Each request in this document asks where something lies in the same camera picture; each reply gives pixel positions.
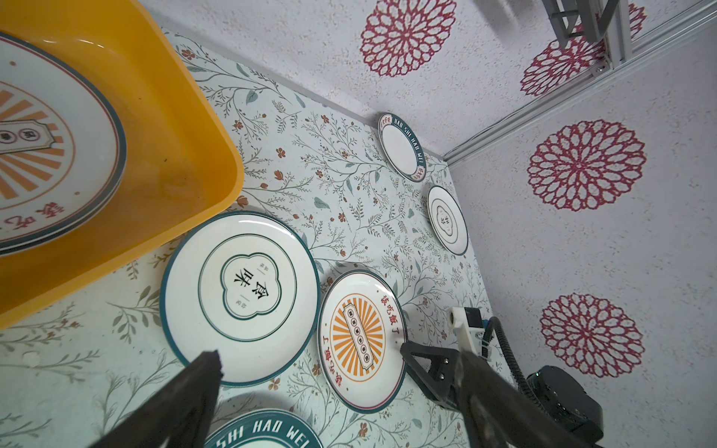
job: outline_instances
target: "black cable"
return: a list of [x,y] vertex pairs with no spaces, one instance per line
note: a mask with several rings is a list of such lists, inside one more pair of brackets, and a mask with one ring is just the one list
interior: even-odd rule
[[488,359],[488,344],[493,339],[493,332],[495,332],[495,336],[498,339],[500,349],[503,350],[505,362],[508,364],[508,368],[511,370],[511,374],[516,380],[516,383],[518,383],[518,389],[523,395],[527,396],[528,399],[535,403],[540,410],[547,413],[545,408],[543,408],[543,404],[540,400],[538,400],[538,397],[533,392],[533,389],[531,389],[528,385],[526,377],[523,376],[521,367],[518,365],[516,357],[513,355],[513,351],[511,350],[511,345],[508,343],[508,338],[503,332],[503,326],[500,324],[500,320],[495,316],[489,319],[488,326],[485,327],[485,333],[483,333],[483,349],[481,350],[483,358]]

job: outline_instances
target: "orange sunburst pattern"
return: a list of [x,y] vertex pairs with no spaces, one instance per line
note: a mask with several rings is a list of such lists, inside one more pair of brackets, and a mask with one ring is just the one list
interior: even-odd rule
[[346,296],[333,312],[329,333],[334,358],[345,377],[362,382],[381,368],[386,345],[384,323],[367,297]]
[[[49,133],[49,144],[38,147],[42,131]],[[55,111],[28,92],[0,82],[0,209],[54,188],[69,171],[74,153],[70,130]]]

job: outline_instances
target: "plate with orange sunburst design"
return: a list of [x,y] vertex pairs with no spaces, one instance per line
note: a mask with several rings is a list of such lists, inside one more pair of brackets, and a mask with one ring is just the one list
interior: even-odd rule
[[48,242],[98,213],[126,157],[119,118],[94,86],[0,33],[0,255]]
[[318,348],[331,388],[349,408],[370,414],[391,403],[403,383],[406,341],[401,305],[383,279],[354,270],[331,285],[319,315]]

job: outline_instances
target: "stacked plates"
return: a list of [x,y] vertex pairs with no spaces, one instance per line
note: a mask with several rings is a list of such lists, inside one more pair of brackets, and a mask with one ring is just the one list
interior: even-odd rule
[[0,33],[0,255],[77,228],[117,190],[127,150],[107,99],[42,50]]

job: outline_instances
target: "plate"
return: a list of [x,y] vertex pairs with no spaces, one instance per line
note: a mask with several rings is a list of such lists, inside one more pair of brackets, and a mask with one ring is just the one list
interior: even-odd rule
[[322,448],[305,421],[281,409],[245,414],[216,430],[204,448]]
[[77,228],[117,190],[125,135],[105,97],[52,55],[0,33],[0,254]]
[[302,239],[264,214],[236,211],[197,227],[162,279],[160,314],[185,365],[218,350],[228,386],[283,372],[316,326],[318,273]]
[[428,192],[428,218],[443,247],[456,255],[468,250],[468,229],[453,196],[441,186]]
[[356,412],[381,411],[403,383],[406,342],[401,305],[369,271],[341,275],[321,307],[318,346],[323,372],[336,395]]
[[379,119],[379,140],[389,163],[401,176],[413,182],[426,177],[426,156],[421,143],[401,118],[383,114]]

